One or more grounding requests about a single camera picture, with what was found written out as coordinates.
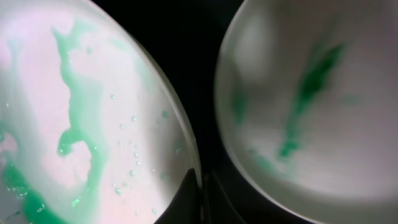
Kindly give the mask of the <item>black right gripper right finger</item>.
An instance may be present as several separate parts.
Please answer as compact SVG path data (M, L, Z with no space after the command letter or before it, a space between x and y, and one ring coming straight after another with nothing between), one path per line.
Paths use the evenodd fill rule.
M203 179L203 213L205 224L245 224L235 210L214 171Z

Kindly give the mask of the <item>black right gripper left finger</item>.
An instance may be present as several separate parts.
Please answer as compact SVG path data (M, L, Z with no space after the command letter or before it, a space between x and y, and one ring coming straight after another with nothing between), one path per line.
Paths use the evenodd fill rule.
M155 224L199 224L200 193L194 169L189 169L170 205Z

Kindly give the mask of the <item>white plate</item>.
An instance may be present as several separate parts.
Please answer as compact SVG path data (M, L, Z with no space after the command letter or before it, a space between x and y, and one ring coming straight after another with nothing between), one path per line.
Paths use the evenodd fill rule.
M1 2L1 222L155 223L194 169L183 106L92 1Z

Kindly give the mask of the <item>green rimmed plate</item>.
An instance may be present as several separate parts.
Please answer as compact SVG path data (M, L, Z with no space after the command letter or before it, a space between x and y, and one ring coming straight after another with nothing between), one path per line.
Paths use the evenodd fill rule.
M397 0L244 1L215 111L229 158L278 207L397 222Z

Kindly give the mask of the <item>black round tray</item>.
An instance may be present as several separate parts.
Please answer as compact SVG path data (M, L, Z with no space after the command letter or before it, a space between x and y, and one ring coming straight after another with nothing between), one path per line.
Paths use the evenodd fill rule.
M158 63L175 89L195 135L201 173L214 171L246 223L301 223L239 173L221 142L213 87L221 41L240 1L97 0Z

